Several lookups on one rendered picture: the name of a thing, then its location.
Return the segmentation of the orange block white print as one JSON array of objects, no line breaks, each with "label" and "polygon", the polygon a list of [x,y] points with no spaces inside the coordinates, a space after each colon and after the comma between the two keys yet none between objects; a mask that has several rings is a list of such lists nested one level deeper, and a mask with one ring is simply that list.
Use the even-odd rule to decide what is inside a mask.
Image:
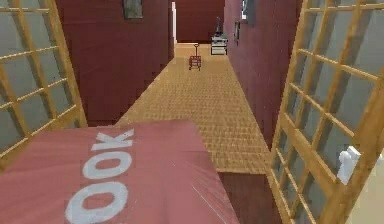
[{"label": "orange block white print", "polygon": [[35,137],[0,175],[0,224],[240,224],[196,125]]}]

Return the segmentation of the wooden lattice glass door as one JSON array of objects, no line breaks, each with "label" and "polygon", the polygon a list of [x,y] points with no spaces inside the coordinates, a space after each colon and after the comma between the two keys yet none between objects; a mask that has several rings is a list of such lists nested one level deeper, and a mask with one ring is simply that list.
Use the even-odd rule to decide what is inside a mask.
[{"label": "wooden lattice glass door", "polygon": [[383,150],[384,0],[303,0],[267,171],[282,223],[347,224]]},{"label": "wooden lattice glass door", "polygon": [[36,135],[86,125],[56,0],[0,0],[0,173]]}]

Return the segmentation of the dark framed wall picture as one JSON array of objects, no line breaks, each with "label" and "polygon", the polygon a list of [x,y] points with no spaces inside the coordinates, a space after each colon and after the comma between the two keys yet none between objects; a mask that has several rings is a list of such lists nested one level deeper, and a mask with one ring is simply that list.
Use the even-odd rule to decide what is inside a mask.
[{"label": "dark framed wall picture", "polygon": [[257,0],[242,0],[242,19],[249,25],[255,24]]},{"label": "dark framed wall picture", "polygon": [[142,0],[123,0],[123,12],[126,19],[142,19]]}]

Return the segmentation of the white shelf unit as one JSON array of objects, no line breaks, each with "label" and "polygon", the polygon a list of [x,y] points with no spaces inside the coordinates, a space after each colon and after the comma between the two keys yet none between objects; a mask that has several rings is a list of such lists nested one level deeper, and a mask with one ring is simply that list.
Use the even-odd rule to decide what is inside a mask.
[{"label": "white shelf unit", "polygon": [[211,54],[226,55],[228,38],[225,35],[213,36],[211,38]]}]

